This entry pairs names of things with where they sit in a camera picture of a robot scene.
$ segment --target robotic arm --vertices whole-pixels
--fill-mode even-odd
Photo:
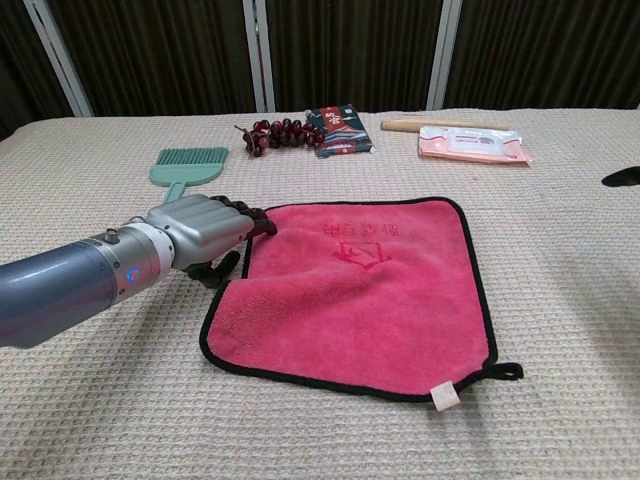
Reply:
[[[0,347],[31,348],[182,270],[209,288],[230,273],[238,243],[267,233],[264,211],[190,195],[118,229],[0,266]]]

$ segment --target printed logo on towel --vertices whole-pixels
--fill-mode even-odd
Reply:
[[[332,223],[324,225],[324,234],[330,237],[398,237],[398,225],[389,223]]]
[[[355,263],[369,271],[376,265],[391,257],[384,255],[382,245],[378,242],[340,242],[338,251],[333,256],[343,262]]]

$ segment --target curtain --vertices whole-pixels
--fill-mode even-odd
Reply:
[[[97,116],[254,112],[241,0],[49,0]]]
[[[0,140],[37,120],[71,116],[21,0],[0,2]]]
[[[445,108],[636,108],[638,0],[464,0]]]
[[[424,110],[442,0],[266,5],[277,110]]]

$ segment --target pink towel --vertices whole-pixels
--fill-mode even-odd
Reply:
[[[515,380],[497,349],[471,236],[446,198],[274,207],[202,327],[226,370],[394,400]]]

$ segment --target rolling pin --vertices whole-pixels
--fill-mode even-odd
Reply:
[[[429,118],[403,118],[401,120],[384,120],[380,123],[382,130],[394,130],[396,132],[420,133],[420,128],[425,126],[435,127],[468,127],[468,128],[488,128],[491,130],[509,130],[508,125],[501,123],[484,122],[458,122],[454,120],[433,120]]]

